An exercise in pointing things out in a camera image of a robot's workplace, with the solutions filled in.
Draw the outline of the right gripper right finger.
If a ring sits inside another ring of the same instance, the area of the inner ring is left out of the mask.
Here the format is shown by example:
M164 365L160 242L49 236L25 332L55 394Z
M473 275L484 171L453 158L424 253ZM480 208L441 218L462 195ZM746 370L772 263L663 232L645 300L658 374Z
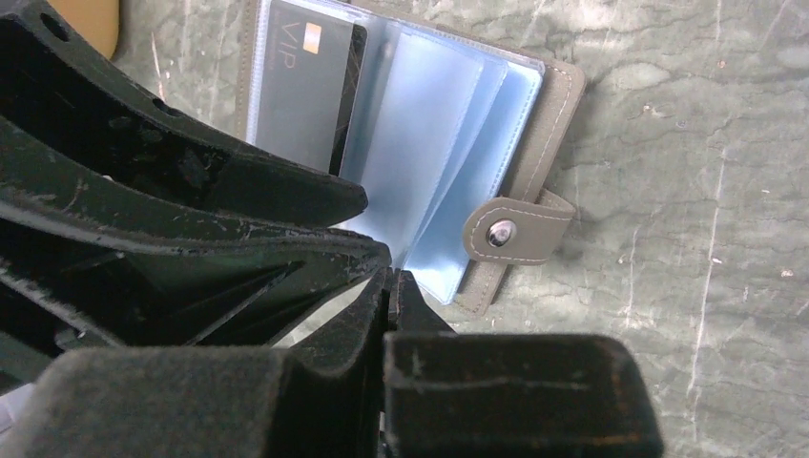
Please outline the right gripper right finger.
M459 334L413 275L387 285L384 439L391 457L660 457L628 348L599 334Z

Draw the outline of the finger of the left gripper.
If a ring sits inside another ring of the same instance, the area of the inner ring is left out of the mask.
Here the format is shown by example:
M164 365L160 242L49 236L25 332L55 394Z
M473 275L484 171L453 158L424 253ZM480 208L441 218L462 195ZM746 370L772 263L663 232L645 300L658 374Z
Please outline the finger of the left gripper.
M140 193L1 195L1 345L264 344L388 266L341 208L239 199L200 210Z
M1 180L46 198L96 184L302 226L360 214L357 184L273 156L176 110L45 1L1 5Z

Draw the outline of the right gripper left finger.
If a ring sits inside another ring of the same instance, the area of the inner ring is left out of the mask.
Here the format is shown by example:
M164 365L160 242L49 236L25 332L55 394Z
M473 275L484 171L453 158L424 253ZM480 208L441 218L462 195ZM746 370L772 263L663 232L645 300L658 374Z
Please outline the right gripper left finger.
M288 348L89 347L57 358L5 457L373 457L384 274Z

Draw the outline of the grey card holder wallet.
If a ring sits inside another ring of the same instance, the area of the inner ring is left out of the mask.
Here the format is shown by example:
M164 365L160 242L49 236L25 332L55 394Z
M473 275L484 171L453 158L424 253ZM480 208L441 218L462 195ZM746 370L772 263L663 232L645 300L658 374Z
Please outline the grey card holder wallet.
M237 125L253 145L271 2L252 1L245 14ZM385 243L438 302L486 312L508 269L548 261L573 218L545 182L584 73L371 1L308 2L355 14L368 31L333 175L361 185L368 204L343 227Z

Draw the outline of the grey VIP card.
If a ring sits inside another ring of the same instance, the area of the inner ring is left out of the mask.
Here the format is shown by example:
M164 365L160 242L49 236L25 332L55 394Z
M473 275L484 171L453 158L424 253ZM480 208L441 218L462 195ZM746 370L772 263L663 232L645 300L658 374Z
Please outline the grey VIP card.
M273 1L263 25L250 137L262 150L337 175L368 38L364 20L308 1Z

